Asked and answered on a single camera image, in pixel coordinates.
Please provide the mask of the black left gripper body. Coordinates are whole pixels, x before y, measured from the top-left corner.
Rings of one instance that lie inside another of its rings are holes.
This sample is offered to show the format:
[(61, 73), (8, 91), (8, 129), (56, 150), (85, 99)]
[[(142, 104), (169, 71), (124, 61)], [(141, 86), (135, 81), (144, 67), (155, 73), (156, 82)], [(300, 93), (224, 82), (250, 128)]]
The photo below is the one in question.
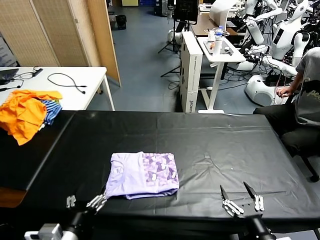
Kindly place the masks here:
[(71, 219), (64, 230), (74, 234), (92, 234), (96, 213), (96, 209), (87, 207), (87, 203), (77, 203), (70, 208)]

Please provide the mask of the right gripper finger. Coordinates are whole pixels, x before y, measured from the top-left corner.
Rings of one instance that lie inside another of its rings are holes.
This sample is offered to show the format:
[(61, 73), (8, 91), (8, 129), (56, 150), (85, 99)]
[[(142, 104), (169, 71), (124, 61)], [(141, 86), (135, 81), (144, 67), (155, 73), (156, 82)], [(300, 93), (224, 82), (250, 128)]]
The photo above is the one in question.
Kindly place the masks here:
[(253, 199), (254, 209), (256, 212), (263, 212), (265, 210), (264, 198), (262, 195), (256, 193), (256, 191), (245, 181), (243, 182), (248, 194)]
[(222, 185), (220, 185), (220, 192), (222, 198), (222, 206), (231, 217), (240, 216), (244, 214), (244, 209), (229, 199)]

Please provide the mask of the person's right hand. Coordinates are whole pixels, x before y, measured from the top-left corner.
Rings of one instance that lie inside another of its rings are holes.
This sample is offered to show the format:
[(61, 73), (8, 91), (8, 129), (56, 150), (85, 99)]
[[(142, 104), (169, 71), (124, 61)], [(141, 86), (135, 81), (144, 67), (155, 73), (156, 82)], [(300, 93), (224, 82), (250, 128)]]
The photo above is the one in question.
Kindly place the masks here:
[(292, 90), (291, 87), (278, 87), (276, 89), (276, 95), (279, 98), (286, 98), (286, 97), (290, 97), (293, 94), (294, 90)]

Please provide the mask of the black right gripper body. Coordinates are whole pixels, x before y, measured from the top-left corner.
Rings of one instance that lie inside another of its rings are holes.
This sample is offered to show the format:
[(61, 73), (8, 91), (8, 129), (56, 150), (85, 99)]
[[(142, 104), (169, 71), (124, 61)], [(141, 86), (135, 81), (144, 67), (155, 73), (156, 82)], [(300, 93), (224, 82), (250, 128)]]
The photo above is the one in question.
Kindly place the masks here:
[(262, 220), (262, 211), (256, 210), (253, 203), (245, 203), (242, 208), (244, 212), (236, 214), (234, 218), (244, 224), (249, 235), (268, 235), (270, 233)]

